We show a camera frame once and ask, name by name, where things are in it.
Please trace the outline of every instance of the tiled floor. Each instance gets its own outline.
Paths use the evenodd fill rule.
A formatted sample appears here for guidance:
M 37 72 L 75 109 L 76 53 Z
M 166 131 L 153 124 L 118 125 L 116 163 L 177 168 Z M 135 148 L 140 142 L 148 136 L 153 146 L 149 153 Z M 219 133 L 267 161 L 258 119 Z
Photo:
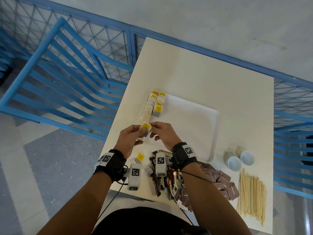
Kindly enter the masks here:
M 88 180 L 104 143 L 4 114 L 0 128 L 0 234 L 35 234 Z M 310 234 L 302 198 L 274 191 L 273 202 L 273 234 Z

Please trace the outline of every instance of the white table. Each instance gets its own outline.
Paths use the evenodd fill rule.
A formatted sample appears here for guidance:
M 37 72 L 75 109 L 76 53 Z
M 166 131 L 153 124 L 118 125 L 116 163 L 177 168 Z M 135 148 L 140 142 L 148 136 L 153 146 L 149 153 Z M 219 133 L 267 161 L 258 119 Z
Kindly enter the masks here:
M 272 233 L 273 85 L 274 79 L 267 75 L 146 38 L 102 153 L 114 147 L 122 129 L 138 124 L 147 96 L 154 89 L 216 109 L 221 120 L 211 164 L 230 175 L 238 188 L 239 173 L 225 166 L 224 154 L 249 150 L 256 156 L 255 164 L 244 168 L 266 186 L 266 221 L 262 227 L 255 218 L 243 219 L 249 228 Z M 136 153 L 134 150 L 127 165 Z M 117 183 L 111 186 L 119 188 Z M 153 183 L 144 173 L 138 191 L 124 186 L 121 192 L 176 206 L 165 193 L 156 197 Z M 236 208 L 237 201 L 230 203 Z

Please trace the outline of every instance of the hand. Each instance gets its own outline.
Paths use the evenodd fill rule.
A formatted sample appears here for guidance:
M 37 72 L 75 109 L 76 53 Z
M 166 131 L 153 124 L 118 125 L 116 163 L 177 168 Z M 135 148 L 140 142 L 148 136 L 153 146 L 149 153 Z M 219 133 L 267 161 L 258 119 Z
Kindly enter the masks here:
M 142 136 L 146 129 L 142 128 L 139 130 L 139 128 L 140 125 L 131 125 L 128 128 L 123 129 L 119 134 L 115 147 L 113 148 L 119 150 L 126 159 L 131 155 L 134 146 L 143 144 L 143 141 L 136 141 L 136 138 Z
M 155 136 L 154 140 L 162 140 L 162 143 L 168 150 L 172 151 L 176 144 L 182 142 L 182 140 L 175 133 L 171 124 L 163 122 L 152 122 L 150 124 L 152 132 L 150 134 L 150 138 L 153 138 L 155 135 L 157 135 Z

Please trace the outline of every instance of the person's left hand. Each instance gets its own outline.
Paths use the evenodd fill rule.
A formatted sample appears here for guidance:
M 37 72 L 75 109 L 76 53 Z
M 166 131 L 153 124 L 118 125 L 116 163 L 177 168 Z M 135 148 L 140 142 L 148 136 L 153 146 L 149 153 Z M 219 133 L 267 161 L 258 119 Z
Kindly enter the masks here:
M 146 129 L 139 130 L 140 125 L 131 125 L 126 129 L 123 129 L 118 137 L 114 149 L 119 150 L 127 159 L 131 155 L 133 147 L 139 144 L 143 144 L 143 141 L 136 139 L 143 135 Z

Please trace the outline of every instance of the forearm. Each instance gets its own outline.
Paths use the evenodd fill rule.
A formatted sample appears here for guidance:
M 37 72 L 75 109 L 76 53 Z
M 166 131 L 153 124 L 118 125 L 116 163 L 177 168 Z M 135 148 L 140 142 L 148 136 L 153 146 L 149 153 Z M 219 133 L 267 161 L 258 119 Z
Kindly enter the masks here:
M 111 178 L 104 172 L 92 175 L 38 235 L 91 234 L 111 184 Z
M 208 179 L 197 163 L 185 166 L 182 171 Z M 213 183 L 186 173 L 182 176 L 195 217 L 201 227 L 208 229 L 212 235 L 251 234 L 240 215 Z

